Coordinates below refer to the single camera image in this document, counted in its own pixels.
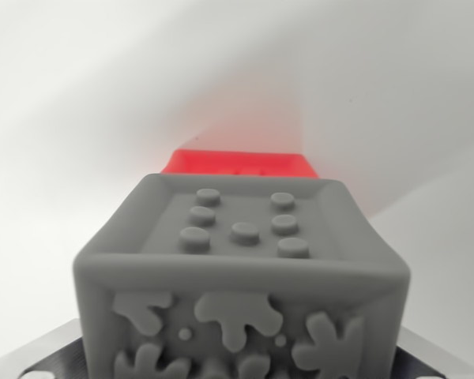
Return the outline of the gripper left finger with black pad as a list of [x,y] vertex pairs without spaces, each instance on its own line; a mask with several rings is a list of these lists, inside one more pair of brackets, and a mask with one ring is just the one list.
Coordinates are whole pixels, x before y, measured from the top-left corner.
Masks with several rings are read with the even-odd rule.
[[0,358],[0,378],[20,378],[30,371],[56,378],[88,377],[77,318]]

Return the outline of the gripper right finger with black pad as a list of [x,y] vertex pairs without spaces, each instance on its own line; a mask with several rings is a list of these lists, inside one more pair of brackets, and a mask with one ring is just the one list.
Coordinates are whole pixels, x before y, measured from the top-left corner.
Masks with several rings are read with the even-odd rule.
[[474,378],[474,366],[401,327],[393,378]]

